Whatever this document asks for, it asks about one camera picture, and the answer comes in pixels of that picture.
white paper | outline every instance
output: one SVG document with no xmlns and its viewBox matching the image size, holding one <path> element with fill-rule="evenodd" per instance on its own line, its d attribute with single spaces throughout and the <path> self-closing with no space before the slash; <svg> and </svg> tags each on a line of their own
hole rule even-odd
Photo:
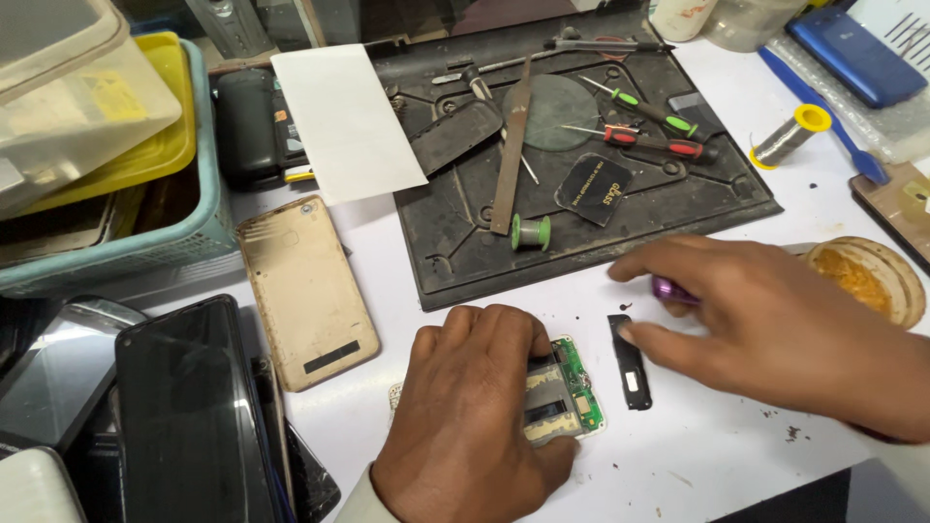
<svg viewBox="0 0 930 523">
<path fill-rule="evenodd" d="M 327 205 L 427 182 L 361 44 L 272 56 Z"/>
</svg>

white bottle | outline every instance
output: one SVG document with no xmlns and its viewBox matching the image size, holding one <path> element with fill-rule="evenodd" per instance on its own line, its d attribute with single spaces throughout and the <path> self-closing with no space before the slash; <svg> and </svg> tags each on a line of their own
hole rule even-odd
<svg viewBox="0 0 930 523">
<path fill-rule="evenodd" d="M 686 42 L 700 33 L 717 0 L 659 0 L 652 25 L 670 42 Z"/>
</svg>

plastic container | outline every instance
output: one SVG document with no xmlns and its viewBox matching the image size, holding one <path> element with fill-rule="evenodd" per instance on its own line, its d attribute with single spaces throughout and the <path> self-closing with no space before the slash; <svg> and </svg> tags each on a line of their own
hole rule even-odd
<svg viewBox="0 0 930 523">
<path fill-rule="evenodd" d="M 841 273 L 841 287 L 904 329 L 917 325 L 923 317 L 926 295 L 920 278 L 903 258 L 880 243 L 843 236 L 818 244 L 804 260 L 832 279 Z M 863 270 L 872 278 L 862 274 Z"/>
<path fill-rule="evenodd" d="M 107 0 L 5 2 L 0 218 L 176 121 L 180 104 Z"/>
<path fill-rule="evenodd" d="M 74 294 L 106 280 L 178 267 L 237 249 L 226 190 L 219 177 L 209 80 L 200 49 L 187 52 L 196 108 L 200 202 L 180 223 L 112 242 L 0 270 L 0 294 L 10 297 Z"/>
<path fill-rule="evenodd" d="M 136 36 L 134 40 L 146 60 L 180 102 L 180 118 L 80 180 L 43 196 L 20 212 L 20 215 L 60 207 L 152 181 L 180 171 L 193 160 L 197 152 L 197 140 L 191 71 L 178 36 L 174 33 L 155 33 Z"/>
<path fill-rule="evenodd" d="M 702 33 L 724 49 L 752 53 L 806 5 L 807 0 L 720 0 Z"/>
<path fill-rule="evenodd" d="M 717 0 L 661 0 L 652 15 L 658 34 L 670 42 L 687 42 L 700 33 Z"/>
</svg>

yellow container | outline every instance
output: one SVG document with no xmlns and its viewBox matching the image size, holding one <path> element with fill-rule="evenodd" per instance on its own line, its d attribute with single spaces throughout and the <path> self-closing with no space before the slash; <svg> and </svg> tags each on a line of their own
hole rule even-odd
<svg viewBox="0 0 930 523">
<path fill-rule="evenodd" d="M 187 167 L 197 150 L 193 90 L 187 57 L 174 33 L 136 36 L 136 45 L 167 84 L 181 106 L 173 124 L 91 171 L 79 180 L 38 200 L 20 215 L 60 207 L 176 173 Z"/>
</svg>

black tape strip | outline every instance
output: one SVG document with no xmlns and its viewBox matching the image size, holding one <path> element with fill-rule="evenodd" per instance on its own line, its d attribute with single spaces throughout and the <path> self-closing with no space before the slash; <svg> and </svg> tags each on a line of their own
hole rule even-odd
<svg viewBox="0 0 930 523">
<path fill-rule="evenodd" d="M 357 353 L 359 349 L 361 348 L 362 347 L 358 344 L 357 340 L 354 342 L 346 343 L 345 345 L 342 345 L 340 348 L 336 349 L 335 351 L 331 353 L 326 353 L 316 359 L 312 359 L 308 361 L 307 363 L 304 363 L 303 371 L 306 372 L 307 374 L 310 374 L 311 372 L 315 370 L 322 369 L 323 367 L 329 365 L 330 363 L 335 363 L 341 360 L 347 355 L 350 355 L 352 353 Z"/>
<path fill-rule="evenodd" d="M 568 412 L 568 407 L 565 406 L 565 401 L 560 399 L 558 401 L 553 401 L 550 404 L 536 407 L 535 409 L 530 409 L 524 412 L 524 424 L 530 425 L 535 422 L 545 420 L 546 418 L 551 418 L 552 416 L 565 414 L 566 412 Z"/>
<path fill-rule="evenodd" d="M 649 381 L 645 377 L 643 353 L 620 336 L 623 325 L 632 321 L 627 315 L 610 315 L 610 333 L 614 337 L 614 354 L 620 364 L 620 378 L 623 379 L 623 395 L 630 410 L 649 410 L 652 407 L 652 395 L 649 394 Z"/>
</svg>

